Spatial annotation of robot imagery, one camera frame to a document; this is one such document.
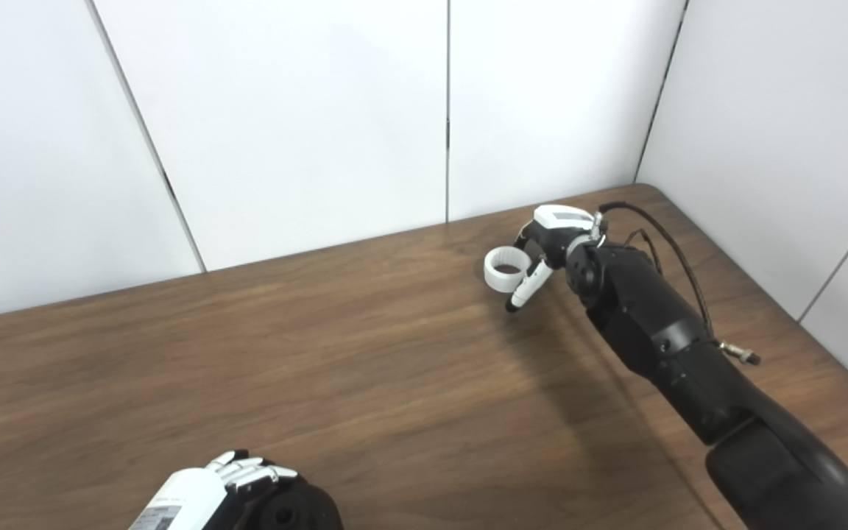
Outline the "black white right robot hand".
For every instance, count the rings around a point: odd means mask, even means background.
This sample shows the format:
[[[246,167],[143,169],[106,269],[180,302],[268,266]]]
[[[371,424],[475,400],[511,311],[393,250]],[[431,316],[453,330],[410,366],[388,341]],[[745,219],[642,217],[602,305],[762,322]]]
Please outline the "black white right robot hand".
[[[601,227],[603,216],[565,205],[539,205],[533,218],[522,226],[514,248],[525,250],[529,242],[540,249],[536,258],[529,259],[526,276],[509,295],[505,308],[518,312],[538,292],[557,269],[563,269],[568,256],[580,244],[603,244],[606,233]]]

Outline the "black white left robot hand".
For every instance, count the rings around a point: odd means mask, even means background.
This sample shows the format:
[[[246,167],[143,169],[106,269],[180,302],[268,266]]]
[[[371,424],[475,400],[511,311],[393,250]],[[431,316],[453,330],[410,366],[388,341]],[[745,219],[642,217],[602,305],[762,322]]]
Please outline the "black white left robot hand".
[[[201,467],[172,473],[129,527],[239,529],[256,503],[301,478],[248,450],[227,450]]]

